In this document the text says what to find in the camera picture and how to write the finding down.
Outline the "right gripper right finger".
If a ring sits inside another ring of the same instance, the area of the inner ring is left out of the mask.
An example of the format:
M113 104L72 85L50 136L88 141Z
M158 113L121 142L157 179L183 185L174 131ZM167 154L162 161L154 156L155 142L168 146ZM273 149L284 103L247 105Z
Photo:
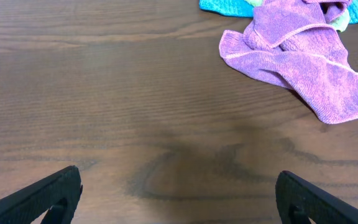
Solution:
M283 224L358 224L358 209L294 173L282 171L275 184Z

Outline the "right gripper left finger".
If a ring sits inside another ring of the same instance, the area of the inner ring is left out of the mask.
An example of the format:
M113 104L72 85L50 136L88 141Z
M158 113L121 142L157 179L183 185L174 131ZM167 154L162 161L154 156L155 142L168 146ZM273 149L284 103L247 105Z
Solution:
M79 169L68 166L0 199L0 223L70 223L83 191Z

